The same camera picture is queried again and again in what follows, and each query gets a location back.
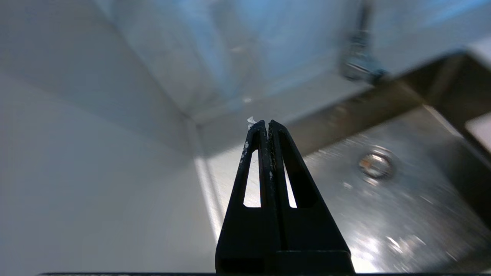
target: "metal sink basin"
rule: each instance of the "metal sink basin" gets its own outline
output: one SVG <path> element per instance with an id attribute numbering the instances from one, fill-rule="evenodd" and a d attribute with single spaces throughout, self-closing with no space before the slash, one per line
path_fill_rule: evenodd
<path id="1" fill-rule="evenodd" d="M 491 267 L 489 155 L 465 122 L 491 72 L 438 59 L 287 125 L 361 272 Z"/>

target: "white debris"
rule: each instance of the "white debris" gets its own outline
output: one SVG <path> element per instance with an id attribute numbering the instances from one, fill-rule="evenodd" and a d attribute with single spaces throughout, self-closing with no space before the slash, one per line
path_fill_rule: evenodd
<path id="1" fill-rule="evenodd" d="M 249 130 L 255 123 L 257 123 L 256 121 L 254 121 L 254 116 L 251 116 L 247 119 L 247 122 L 250 123 L 247 125 L 247 129 Z"/>

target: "metal surface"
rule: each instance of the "metal surface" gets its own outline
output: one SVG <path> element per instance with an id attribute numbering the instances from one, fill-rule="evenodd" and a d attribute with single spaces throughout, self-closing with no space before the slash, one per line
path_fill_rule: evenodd
<path id="1" fill-rule="evenodd" d="M 490 79 L 456 54 L 288 126 L 357 272 L 491 267 L 489 157 L 464 129 L 491 111 Z M 378 147 L 394 168 L 383 185 L 360 172 Z"/>
<path id="2" fill-rule="evenodd" d="M 433 157 L 439 147 L 465 141 L 429 109 L 417 108 L 305 157 L 358 271 L 446 272 L 491 252 L 491 231 L 441 169 L 446 164 L 438 163 L 452 160 Z M 384 185 L 370 185 L 355 173 L 359 156 L 374 145 L 399 159 L 399 170 Z M 445 150 L 464 166 L 475 163 L 459 148 Z M 491 265 L 491 259 L 483 261 Z"/>

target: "sink wall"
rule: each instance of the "sink wall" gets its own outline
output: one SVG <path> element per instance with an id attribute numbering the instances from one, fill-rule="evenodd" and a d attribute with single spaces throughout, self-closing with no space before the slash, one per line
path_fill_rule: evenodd
<path id="1" fill-rule="evenodd" d="M 356 0 L 96 3 L 176 106 L 200 124 L 296 87 L 336 101 L 316 79 L 335 71 L 357 13 Z M 375 56 L 396 74 L 491 32 L 488 0 L 374 3 Z"/>

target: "sink drain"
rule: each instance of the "sink drain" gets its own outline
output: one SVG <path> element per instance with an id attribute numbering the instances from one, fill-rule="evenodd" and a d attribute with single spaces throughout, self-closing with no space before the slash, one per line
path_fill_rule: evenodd
<path id="1" fill-rule="evenodd" d="M 365 181 L 372 184 L 387 180 L 394 174 L 394 165 L 389 152 L 382 149 L 364 155 L 358 162 L 358 168 L 363 173 Z"/>

